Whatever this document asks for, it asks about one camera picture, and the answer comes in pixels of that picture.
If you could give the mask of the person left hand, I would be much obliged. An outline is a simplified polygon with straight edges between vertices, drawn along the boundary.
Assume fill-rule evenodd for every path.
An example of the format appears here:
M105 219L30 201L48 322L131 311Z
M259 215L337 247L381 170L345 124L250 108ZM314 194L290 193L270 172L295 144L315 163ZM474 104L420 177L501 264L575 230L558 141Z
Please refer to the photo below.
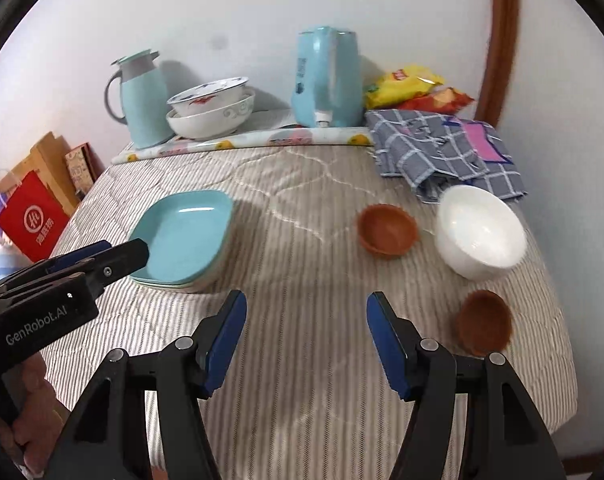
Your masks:
M21 380L26 392L22 411L11 425L0 420L0 444L9 454L23 448L25 469L34 478L44 474L69 417L69 411L45 378L46 373L40 353L22 363Z

